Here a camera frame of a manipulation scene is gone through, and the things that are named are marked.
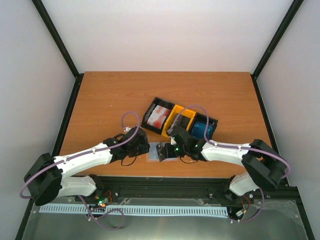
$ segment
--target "brown wooden surface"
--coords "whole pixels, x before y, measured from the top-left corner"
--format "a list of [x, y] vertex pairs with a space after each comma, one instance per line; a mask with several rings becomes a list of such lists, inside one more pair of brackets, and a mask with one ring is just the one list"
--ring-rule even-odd
[[[93, 147], [122, 133], [122, 115], [135, 111], [142, 119], [154, 97], [184, 107], [203, 106], [210, 117], [219, 121], [213, 134], [218, 142], [251, 143], [257, 138], [270, 144], [249, 72], [86, 72], [60, 155]], [[127, 115], [124, 122], [129, 127], [137, 124], [133, 115]], [[149, 142], [168, 141], [146, 132]], [[124, 164], [132, 160], [125, 159]], [[142, 155], [131, 166], [116, 161], [82, 174], [228, 178], [243, 171], [240, 166], [220, 161], [159, 163], [148, 162], [147, 155]]]

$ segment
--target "blue package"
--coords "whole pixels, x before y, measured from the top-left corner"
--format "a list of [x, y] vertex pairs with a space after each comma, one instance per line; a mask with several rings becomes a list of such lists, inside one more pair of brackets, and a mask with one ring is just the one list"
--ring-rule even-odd
[[[204, 137], [205, 128], [206, 128], [205, 123], [196, 121], [192, 128], [191, 135], [194, 136], [196, 139], [202, 139]], [[214, 128], [212, 125], [209, 125], [206, 131], [206, 137], [208, 139], [211, 139], [213, 134], [214, 134]]]

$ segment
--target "white wall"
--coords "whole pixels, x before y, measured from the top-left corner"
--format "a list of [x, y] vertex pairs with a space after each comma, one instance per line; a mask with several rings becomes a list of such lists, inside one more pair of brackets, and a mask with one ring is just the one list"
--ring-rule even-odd
[[30, 0], [1, 1], [0, 29], [0, 238], [12, 240], [23, 177], [52, 151], [74, 78]]
[[320, 1], [304, 1], [258, 84], [280, 153], [292, 167], [315, 239], [320, 207]]
[[43, 0], [80, 72], [252, 72], [292, 0]]

